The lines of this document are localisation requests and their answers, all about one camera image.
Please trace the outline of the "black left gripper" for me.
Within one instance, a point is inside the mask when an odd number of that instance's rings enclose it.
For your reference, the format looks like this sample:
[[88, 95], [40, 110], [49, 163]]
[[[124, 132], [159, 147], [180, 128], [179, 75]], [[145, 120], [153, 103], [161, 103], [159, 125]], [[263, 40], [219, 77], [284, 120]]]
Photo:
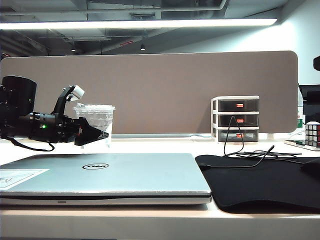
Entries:
[[54, 143], [74, 142], [76, 146], [83, 146], [109, 137], [107, 132], [89, 125], [84, 117], [72, 119], [58, 114], [55, 115], [54, 133]]

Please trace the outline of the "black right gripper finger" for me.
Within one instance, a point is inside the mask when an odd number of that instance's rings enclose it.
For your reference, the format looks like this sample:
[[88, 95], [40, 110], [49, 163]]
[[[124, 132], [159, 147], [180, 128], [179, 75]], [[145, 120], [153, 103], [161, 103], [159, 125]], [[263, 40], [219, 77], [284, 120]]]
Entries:
[[320, 178], [320, 160], [319, 159], [314, 159], [306, 163], [303, 163], [300, 169], [305, 174], [308, 174], [313, 178], [316, 178], [316, 179]]

